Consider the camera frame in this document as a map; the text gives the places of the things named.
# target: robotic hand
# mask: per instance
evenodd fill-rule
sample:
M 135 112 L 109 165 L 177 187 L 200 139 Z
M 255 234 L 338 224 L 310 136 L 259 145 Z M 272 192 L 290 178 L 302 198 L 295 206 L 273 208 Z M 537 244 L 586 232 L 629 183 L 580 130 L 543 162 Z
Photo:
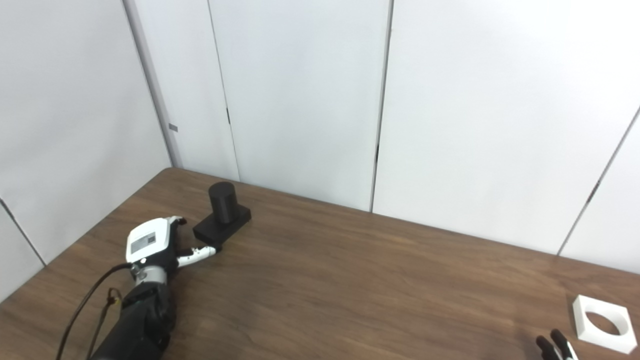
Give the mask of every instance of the robotic hand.
M 92 360 L 160 359 L 176 319 L 167 278 L 216 253 L 211 246 L 177 250 L 177 229 L 185 223 L 182 217 L 157 218 L 131 231 L 126 257 L 136 286 L 122 299 L 120 319 Z
M 159 360 L 169 344 L 175 327 L 176 311 L 167 279 L 176 269 L 197 263 L 220 252 L 223 243 L 251 219 L 251 211 L 237 203 L 236 189 L 228 182 L 209 188 L 213 213 L 194 226 L 196 238 L 207 246 L 177 249 L 178 226 L 182 217 L 157 218 L 139 225 L 127 238 L 127 263 L 115 266 L 103 275 L 85 296 L 67 327 L 57 360 L 60 359 L 68 332 L 78 312 L 97 286 L 114 271 L 131 269 L 136 286 L 122 299 L 120 319 L 91 354 L 90 360 Z

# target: brown wood grain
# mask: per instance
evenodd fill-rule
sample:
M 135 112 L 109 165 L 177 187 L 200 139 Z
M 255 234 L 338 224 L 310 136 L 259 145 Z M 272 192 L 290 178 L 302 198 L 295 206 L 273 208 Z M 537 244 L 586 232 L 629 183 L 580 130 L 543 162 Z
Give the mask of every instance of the brown wood grain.
M 167 169 L 0 305 L 0 358 L 53 359 L 95 280 L 124 261 L 126 237 L 155 217 L 190 226 L 211 212 L 219 179 Z M 222 253 L 171 282 L 179 320 L 165 360 L 538 360 L 534 339 L 561 329 L 580 360 L 640 359 L 576 340 L 577 294 L 627 306 L 640 324 L 640 276 L 401 220 L 236 184 L 253 220 Z M 109 286 L 72 331 L 84 359 Z M 101 338 L 117 319 L 109 314 Z

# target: circular hole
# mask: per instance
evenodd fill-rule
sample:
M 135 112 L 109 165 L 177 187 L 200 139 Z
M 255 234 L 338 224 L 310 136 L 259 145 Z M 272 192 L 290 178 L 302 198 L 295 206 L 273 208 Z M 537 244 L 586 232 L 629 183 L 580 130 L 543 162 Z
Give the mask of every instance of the circular hole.
M 620 335 L 620 331 L 618 330 L 618 328 L 613 325 L 613 323 L 610 322 L 606 317 L 598 315 L 596 313 L 587 312 L 587 318 L 593 325 L 595 325 L 595 327 L 606 332 L 607 334 Z

